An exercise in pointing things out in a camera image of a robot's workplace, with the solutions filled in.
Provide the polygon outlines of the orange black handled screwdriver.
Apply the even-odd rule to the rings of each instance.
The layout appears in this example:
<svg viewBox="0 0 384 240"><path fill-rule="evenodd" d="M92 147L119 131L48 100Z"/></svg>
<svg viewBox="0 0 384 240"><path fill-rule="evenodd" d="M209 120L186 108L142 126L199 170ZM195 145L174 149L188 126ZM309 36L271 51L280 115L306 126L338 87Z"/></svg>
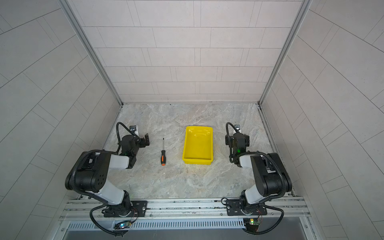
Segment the orange black handled screwdriver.
<svg viewBox="0 0 384 240"><path fill-rule="evenodd" d="M161 165L166 165L166 150L165 150L165 139L163 138L163 149L161 151Z"/></svg>

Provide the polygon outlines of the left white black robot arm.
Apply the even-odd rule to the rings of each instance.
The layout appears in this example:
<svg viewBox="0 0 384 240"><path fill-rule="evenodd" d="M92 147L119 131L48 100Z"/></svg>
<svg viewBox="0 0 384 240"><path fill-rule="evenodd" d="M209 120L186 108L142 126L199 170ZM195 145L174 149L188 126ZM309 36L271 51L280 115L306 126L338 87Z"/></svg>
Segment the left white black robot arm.
<svg viewBox="0 0 384 240"><path fill-rule="evenodd" d="M108 180L108 172L132 169L139 149L149 145L148 134L143 138L126 135L119 143L120 154L105 150L83 152L66 177L66 189L104 204L102 214L105 218L144 217L148 202L132 201L127 191Z"/></svg>

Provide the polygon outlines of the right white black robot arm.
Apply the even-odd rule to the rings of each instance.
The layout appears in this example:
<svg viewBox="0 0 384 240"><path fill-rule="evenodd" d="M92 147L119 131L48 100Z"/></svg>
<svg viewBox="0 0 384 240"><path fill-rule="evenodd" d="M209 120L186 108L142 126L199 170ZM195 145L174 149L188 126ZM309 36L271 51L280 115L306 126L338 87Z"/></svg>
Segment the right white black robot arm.
<svg viewBox="0 0 384 240"><path fill-rule="evenodd" d="M262 204L292 190L292 181L277 153L247 151L250 137L240 132L226 135L225 141L230 148L230 162L252 169L255 179L255 184L240 195L239 208L243 214L258 213Z"/></svg>

